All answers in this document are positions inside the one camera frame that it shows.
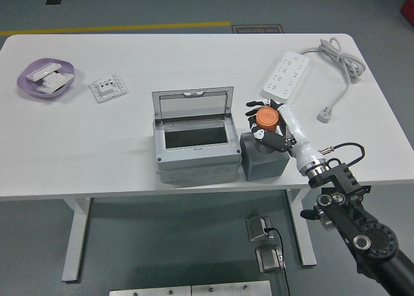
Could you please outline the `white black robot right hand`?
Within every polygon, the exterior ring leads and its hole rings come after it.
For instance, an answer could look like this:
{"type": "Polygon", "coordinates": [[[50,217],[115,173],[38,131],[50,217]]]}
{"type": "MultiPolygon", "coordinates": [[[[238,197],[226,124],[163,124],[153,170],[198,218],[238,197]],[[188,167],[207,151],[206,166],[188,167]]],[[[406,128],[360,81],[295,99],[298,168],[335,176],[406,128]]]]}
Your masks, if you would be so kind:
{"type": "Polygon", "coordinates": [[[303,127],[288,105],[268,99],[249,101],[246,106],[251,108],[246,116],[256,141],[280,153],[289,153],[296,159],[297,169],[302,176],[313,178],[329,169],[326,159],[311,146],[303,127]],[[259,111],[266,108],[278,114],[281,134],[260,127],[259,111]]]}

